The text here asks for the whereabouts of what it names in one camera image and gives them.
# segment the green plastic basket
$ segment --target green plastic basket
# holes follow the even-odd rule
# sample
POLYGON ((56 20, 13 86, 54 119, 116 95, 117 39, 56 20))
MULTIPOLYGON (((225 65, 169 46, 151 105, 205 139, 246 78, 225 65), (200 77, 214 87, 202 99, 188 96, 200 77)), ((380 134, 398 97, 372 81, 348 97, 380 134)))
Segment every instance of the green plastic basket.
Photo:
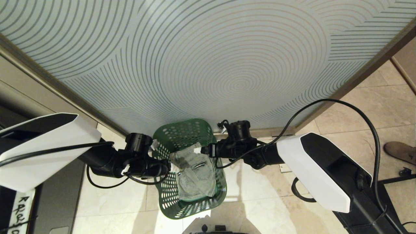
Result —
MULTIPOLYGON (((169 159, 170 153, 185 149, 197 142, 202 146, 216 142, 210 125, 202 119, 164 125, 156 130, 153 139, 160 143, 156 151, 153 152, 153 157, 157 159, 169 159)), ((215 169, 215 180, 216 193, 213 197, 186 202, 179 200, 176 174, 170 173, 166 180, 156 185, 161 211, 170 219, 183 219, 219 206, 227 195, 227 183, 222 169, 215 169)))

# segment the concentric circle pattern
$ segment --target concentric circle pattern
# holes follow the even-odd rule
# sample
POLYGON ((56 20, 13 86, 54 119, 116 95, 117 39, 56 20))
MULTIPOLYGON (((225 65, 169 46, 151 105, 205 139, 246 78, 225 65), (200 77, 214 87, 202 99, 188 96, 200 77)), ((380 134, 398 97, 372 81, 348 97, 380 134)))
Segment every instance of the concentric circle pattern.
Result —
POLYGON ((153 134, 190 118, 281 127, 415 16, 416 0, 4 0, 0 32, 115 123, 153 134))

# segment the white label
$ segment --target white label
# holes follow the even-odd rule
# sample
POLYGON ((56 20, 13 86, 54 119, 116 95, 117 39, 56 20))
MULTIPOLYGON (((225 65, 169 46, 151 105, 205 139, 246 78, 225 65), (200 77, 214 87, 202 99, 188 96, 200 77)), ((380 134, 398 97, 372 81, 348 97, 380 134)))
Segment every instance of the white label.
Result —
MULTIPOLYGON (((30 210, 32 208, 35 190, 32 189, 26 193, 17 192, 15 202, 13 203, 13 211, 10 217, 9 227, 29 220, 30 210)), ((27 231, 27 224, 11 228, 7 234, 24 234, 27 231)))

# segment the tan shoe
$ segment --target tan shoe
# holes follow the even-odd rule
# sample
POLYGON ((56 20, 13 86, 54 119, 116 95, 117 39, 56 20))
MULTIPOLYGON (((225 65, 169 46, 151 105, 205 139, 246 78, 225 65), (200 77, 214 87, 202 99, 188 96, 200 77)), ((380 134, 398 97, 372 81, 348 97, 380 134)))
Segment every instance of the tan shoe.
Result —
POLYGON ((392 157, 416 165, 416 147, 401 142, 387 142, 384 151, 392 157))

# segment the beige tile floor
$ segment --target beige tile floor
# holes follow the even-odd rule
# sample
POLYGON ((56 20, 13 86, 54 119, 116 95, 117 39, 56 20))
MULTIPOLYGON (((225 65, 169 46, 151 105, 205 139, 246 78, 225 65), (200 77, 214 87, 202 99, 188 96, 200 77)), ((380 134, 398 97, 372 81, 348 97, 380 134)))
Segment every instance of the beige tile floor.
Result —
MULTIPOLYGON (((401 141, 416 144, 416 96, 387 62, 342 100, 363 110, 377 128, 381 143, 401 141)), ((106 140, 124 148, 124 139, 98 126, 106 140)), ((315 132, 329 138, 366 170, 372 172, 374 142, 365 122, 353 111, 335 104, 297 134, 315 132)), ((396 177, 411 164, 382 152, 380 179, 396 177)), ((250 234, 345 234, 332 212, 317 203, 292 195, 294 174, 281 173, 278 165, 253 170, 242 162, 225 169, 228 194, 224 203, 210 211, 182 220, 166 218, 158 207, 156 188, 128 181, 113 189, 97 189, 85 179, 80 195, 74 234, 180 234, 201 231, 207 224, 225 224, 233 232, 250 234)), ((98 184, 117 180, 93 176, 98 184)), ((416 181, 386 186, 402 222, 416 220, 416 181)), ((307 190, 298 185, 302 194, 307 190)), ((416 232, 416 225, 406 226, 416 232)))

